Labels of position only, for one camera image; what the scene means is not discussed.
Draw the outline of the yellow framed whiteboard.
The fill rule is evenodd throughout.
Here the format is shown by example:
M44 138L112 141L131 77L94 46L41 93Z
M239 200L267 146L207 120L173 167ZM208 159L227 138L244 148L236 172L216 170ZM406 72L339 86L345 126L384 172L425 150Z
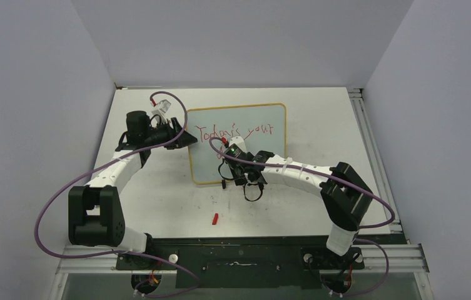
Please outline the yellow framed whiteboard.
M220 183L221 155L210 138L241 137L246 150L286 155L286 106L281 103L196 108L188 110L186 131L198 142L188 147L191 178L196 184Z

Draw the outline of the red marker cap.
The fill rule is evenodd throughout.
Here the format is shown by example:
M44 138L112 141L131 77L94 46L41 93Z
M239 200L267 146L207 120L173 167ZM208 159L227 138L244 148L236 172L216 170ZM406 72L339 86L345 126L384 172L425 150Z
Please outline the red marker cap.
M212 220L212 225L217 225L219 214L215 213Z

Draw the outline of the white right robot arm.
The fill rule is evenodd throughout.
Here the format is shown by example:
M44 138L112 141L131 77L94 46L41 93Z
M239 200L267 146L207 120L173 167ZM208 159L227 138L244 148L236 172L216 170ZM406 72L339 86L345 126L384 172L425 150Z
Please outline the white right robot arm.
M312 166L269 151L253 155L235 144L223 154L237 186L257 185L263 189L266 184L280 184L320 196L332 222L324 260L333 268L348 261L348 251L372 201L366 194L372 190L351 165L339 162L334 167Z

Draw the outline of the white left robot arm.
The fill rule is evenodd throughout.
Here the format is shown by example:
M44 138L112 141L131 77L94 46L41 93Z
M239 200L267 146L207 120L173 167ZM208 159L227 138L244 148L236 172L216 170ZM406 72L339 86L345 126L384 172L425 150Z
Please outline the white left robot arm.
M126 115L126 126L114 151L113 164L84 186L70 189L68 236L74 245L133 252L132 261L141 269L149 269L156 262L156 251L148 246L151 236L126 226L119 195L144 167L153 146L181 149L198 140L175 117L153 126L146 112L132 111Z

